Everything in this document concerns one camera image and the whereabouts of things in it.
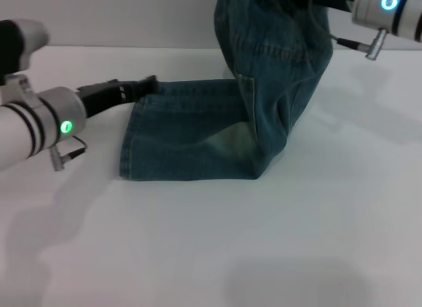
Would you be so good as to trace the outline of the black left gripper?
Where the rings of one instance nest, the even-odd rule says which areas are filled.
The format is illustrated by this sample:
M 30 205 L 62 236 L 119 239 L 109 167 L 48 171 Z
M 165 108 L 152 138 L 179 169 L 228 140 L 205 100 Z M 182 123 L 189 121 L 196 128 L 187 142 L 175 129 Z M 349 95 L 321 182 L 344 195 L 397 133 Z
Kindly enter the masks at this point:
M 158 80 L 155 75 L 140 81 L 118 81 L 81 86 L 77 94 L 86 111 L 86 117 L 93 117 L 112 107 L 133 103 L 136 95 L 143 98 L 158 91 Z

